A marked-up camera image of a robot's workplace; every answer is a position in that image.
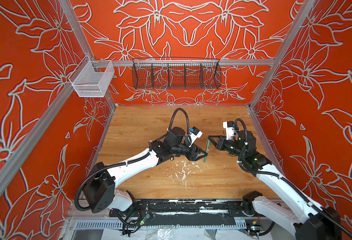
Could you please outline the green pen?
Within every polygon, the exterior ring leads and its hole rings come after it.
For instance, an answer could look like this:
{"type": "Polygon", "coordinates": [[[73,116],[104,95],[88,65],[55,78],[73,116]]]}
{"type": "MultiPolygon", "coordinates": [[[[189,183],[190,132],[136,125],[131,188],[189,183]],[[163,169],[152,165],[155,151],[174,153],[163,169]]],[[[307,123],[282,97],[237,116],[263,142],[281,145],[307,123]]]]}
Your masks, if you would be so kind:
{"type": "Polygon", "coordinates": [[[209,153],[209,147],[210,147],[210,140],[209,139],[207,139],[207,143],[206,143],[206,150],[205,150],[205,152],[206,152],[206,154],[205,154],[205,157],[204,157],[204,163],[207,161],[207,157],[208,157],[208,153],[209,153]]]}

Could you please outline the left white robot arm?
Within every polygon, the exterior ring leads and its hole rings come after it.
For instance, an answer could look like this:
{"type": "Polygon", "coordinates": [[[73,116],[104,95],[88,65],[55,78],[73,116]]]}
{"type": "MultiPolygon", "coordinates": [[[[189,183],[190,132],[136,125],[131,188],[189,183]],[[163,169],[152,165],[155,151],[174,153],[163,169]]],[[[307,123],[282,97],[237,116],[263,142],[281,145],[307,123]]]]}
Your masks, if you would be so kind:
{"type": "Polygon", "coordinates": [[[116,164],[94,165],[75,194],[75,208],[82,212],[90,210],[93,213],[104,209],[124,212],[133,205],[134,198],[129,191],[122,192],[117,190],[117,187],[129,178],[181,156],[191,162],[207,157],[208,153],[195,144],[203,135],[198,128],[187,126],[187,129],[183,130],[173,126],[178,112],[187,115],[184,109],[177,108],[171,117],[167,133],[150,141],[148,148],[141,153],[116,164]]]}

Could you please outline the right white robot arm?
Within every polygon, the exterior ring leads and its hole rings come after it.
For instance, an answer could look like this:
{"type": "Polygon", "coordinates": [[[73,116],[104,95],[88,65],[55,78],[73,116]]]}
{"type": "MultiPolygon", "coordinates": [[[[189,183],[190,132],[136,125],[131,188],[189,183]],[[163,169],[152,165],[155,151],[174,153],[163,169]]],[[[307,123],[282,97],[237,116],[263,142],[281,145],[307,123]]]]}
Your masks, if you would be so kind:
{"type": "Polygon", "coordinates": [[[246,216],[263,215],[288,231],[297,240],[340,240],[352,233],[341,225],[339,213],[323,207],[289,181],[272,162],[257,151],[256,138],[242,119],[224,122],[224,136],[209,136],[219,151],[237,157],[240,168],[252,174],[273,190],[288,209],[273,203],[258,191],[243,196],[242,211],[246,216]]]}

